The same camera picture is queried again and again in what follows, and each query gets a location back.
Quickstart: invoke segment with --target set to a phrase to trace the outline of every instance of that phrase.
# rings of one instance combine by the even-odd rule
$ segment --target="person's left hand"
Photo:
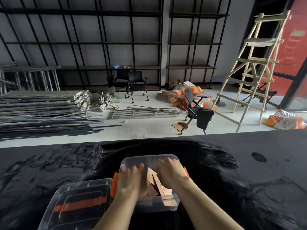
[[[144,164],[134,165],[131,169],[120,170],[116,196],[132,198],[135,202],[143,197],[148,188]]]

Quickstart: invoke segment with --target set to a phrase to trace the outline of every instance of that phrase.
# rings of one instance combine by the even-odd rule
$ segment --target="hand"
[[[157,161],[157,175],[161,184],[167,189],[175,189],[178,182],[188,177],[182,164],[169,157]]]
[[[147,188],[144,164],[134,165],[131,169],[119,171],[115,197],[132,198],[137,202],[146,194]]]

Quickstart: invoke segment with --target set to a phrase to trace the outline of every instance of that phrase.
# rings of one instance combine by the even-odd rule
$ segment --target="forearm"
[[[175,187],[175,192],[184,205],[196,230],[243,229],[202,192],[190,178],[184,178],[179,181]]]
[[[94,230],[127,230],[136,201],[134,197],[117,194]]]

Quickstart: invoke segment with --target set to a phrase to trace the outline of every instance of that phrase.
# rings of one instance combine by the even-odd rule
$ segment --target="orange handle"
[[[106,203],[106,197],[98,197],[92,199],[85,199],[78,202],[65,203],[63,205],[57,205],[53,212],[64,212],[64,211],[74,211],[83,208],[89,208],[93,206],[98,206],[103,203]]]
[[[187,174],[188,177],[189,174],[188,174],[188,171],[185,167],[183,167],[185,169],[185,172]],[[118,172],[115,172],[114,176],[113,176],[113,181],[112,181],[112,184],[111,184],[111,197],[114,198],[115,195],[116,195],[116,190],[117,190],[117,180],[118,180]]]

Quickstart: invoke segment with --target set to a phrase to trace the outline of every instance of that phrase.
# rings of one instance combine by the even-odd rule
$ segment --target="clear plastic bin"
[[[52,197],[38,230],[93,229],[111,204],[112,178],[60,187]]]
[[[147,174],[148,167],[152,170],[157,172],[157,160],[164,159],[164,158],[171,158],[179,160],[178,157],[172,154],[166,155],[150,155],[150,156],[135,156],[135,157],[127,157],[123,159],[121,162],[120,167],[131,168],[134,165],[139,165],[143,163],[145,166],[145,172]],[[138,201],[135,206],[134,212],[135,213],[152,213],[152,212],[163,212],[163,211],[175,211],[178,208],[180,199],[178,198],[177,194],[172,190],[172,194],[170,196],[156,196],[152,197],[146,201]],[[175,199],[177,205],[176,206],[165,206],[163,201]]]

